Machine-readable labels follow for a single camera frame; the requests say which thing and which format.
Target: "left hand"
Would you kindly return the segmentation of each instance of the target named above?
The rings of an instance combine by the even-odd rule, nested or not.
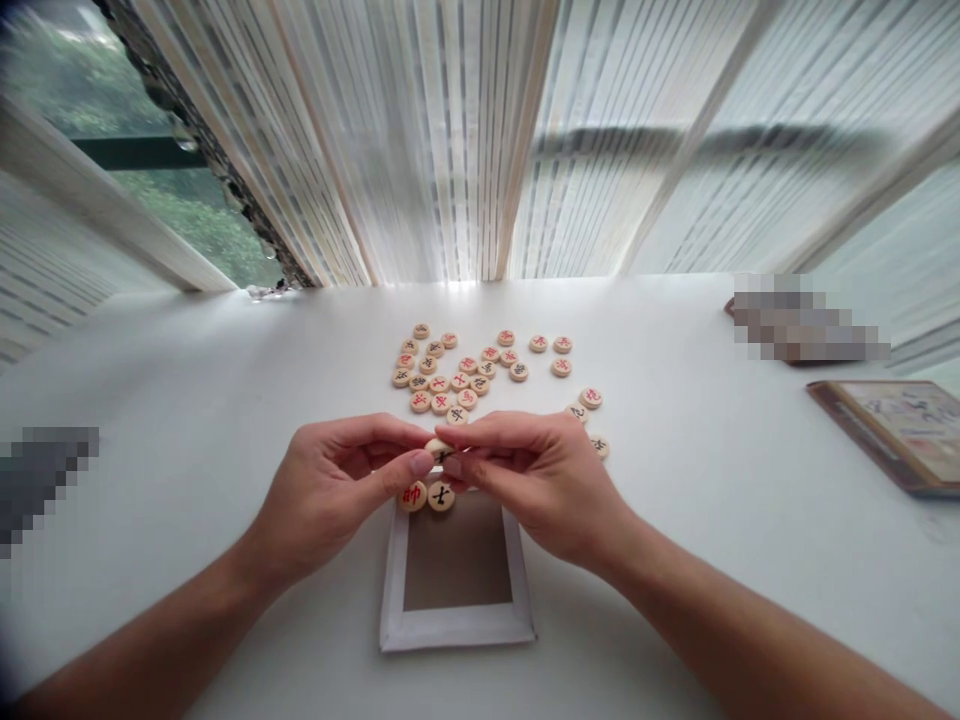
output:
[[[301,427],[238,542],[247,574],[282,592],[323,567],[374,510],[429,474],[432,437],[388,413]]]

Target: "forearm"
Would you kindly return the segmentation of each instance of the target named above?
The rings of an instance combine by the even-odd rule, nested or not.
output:
[[[601,575],[736,718],[949,718],[876,665],[642,521]]]
[[[279,592],[234,546],[27,693],[27,718],[175,718],[203,692]]]

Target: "glass window pane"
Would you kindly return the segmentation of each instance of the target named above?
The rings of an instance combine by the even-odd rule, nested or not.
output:
[[[166,115],[89,0],[27,3],[8,30],[7,88],[67,137],[169,134]]]
[[[263,256],[247,220],[227,210],[220,183],[206,168],[110,173],[240,287],[273,287],[280,264]]]

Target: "fingernail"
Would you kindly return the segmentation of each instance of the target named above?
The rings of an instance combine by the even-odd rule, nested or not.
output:
[[[458,458],[456,455],[451,455],[446,460],[444,460],[443,471],[448,475],[451,475],[459,480],[460,479],[460,458]]]
[[[423,477],[433,470],[433,455],[426,450],[417,450],[410,458],[410,472],[417,477]]]

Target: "white tabletop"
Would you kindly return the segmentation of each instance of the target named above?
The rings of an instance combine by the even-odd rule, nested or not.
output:
[[[476,412],[603,407],[630,505],[690,550],[960,713],[960,504],[898,490],[804,392],[879,367],[750,359],[729,276],[126,296],[0,378],[19,426],[98,426],[100,458],[5,562],[4,635],[37,682],[189,578],[246,528],[302,423],[408,410],[390,384],[416,322],[456,360],[509,328],[530,379]],[[530,336],[567,334],[573,374]],[[612,590],[524,537],[539,641],[385,657],[377,632],[389,510],[281,599],[193,717],[715,717],[719,709]]]

